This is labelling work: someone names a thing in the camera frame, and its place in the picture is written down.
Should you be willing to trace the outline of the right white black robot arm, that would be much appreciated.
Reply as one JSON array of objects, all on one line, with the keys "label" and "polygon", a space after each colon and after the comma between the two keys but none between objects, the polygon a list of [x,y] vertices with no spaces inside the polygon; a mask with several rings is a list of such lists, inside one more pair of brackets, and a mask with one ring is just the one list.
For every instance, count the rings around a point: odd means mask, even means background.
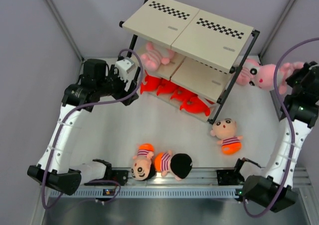
[{"label": "right white black robot arm", "polygon": [[319,107],[319,65],[312,61],[287,78],[292,88],[282,103],[278,138],[267,166],[260,174],[240,166],[233,170],[233,179],[243,184],[238,195],[242,201],[252,201],[266,211],[277,213],[295,204],[293,175],[299,153],[313,129]]}]

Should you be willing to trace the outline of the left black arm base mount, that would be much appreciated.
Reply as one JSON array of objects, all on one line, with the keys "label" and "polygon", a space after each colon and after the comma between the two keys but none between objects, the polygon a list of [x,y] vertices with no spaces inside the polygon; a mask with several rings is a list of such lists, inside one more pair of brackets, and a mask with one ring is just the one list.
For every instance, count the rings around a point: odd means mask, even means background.
[{"label": "left black arm base mount", "polygon": [[105,173],[104,177],[102,179],[95,179],[93,181],[90,181],[88,183],[85,183],[85,186],[111,186],[116,185],[111,182],[106,182],[106,180],[110,181],[116,181],[121,186],[125,185],[128,181],[128,170],[109,170]]}]

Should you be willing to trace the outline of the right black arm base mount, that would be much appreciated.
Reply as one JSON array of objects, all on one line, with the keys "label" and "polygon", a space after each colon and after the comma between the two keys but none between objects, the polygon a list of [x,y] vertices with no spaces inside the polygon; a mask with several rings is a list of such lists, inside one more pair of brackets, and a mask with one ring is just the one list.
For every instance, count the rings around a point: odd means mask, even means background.
[{"label": "right black arm base mount", "polygon": [[244,177],[234,169],[217,170],[217,182],[219,186],[242,185]]}]

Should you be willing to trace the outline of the pink striped frog plush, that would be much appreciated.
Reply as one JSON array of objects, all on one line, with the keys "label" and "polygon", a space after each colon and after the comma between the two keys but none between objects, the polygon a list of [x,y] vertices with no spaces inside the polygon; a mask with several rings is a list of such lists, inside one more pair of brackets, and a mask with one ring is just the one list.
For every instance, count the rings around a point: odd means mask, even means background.
[{"label": "pink striped frog plush", "polygon": [[293,74],[297,69],[303,67],[303,62],[284,63],[279,67],[277,71],[277,79],[274,80],[275,64],[268,64],[252,68],[250,74],[253,76],[249,82],[251,86],[257,86],[258,88],[266,91],[274,90],[274,81],[277,83],[279,94],[282,95],[287,91],[288,85],[286,79]]},{"label": "pink striped frog plush", "polygon": [[153,42],[147,42],[145,49],[146,52],[140,55],[140,60],[148,71],[156,71],[161,64],[169,64],[175,55],[175,51]]},{"label": "pink striped frog plush", "polygon": [[258,73],[260,64],[254,59],[246,59],[239,76],[236,79],[236,83],[241,86],[251,85],[254,86],[254,77]]}]

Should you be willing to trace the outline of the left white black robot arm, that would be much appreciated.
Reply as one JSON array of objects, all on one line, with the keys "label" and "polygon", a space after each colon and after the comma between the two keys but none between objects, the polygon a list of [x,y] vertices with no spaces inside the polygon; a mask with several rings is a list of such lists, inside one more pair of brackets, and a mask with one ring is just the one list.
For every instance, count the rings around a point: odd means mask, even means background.
[{"label": "left white black robot arm", "polygon": [[60,114],[52,138],[36,165],[27,175],[39,184],[72,195],[82,184],[97,180],[102,185],[112,181],[111,164],[101,159],[70,166],[74,146],[87,117],[102,97],[111,96],[124,105],[138,98],[136,88],[140,69],[126,57],[114,65],[105,60],[88,59],[75,84],[69,85],[62,98]]}]

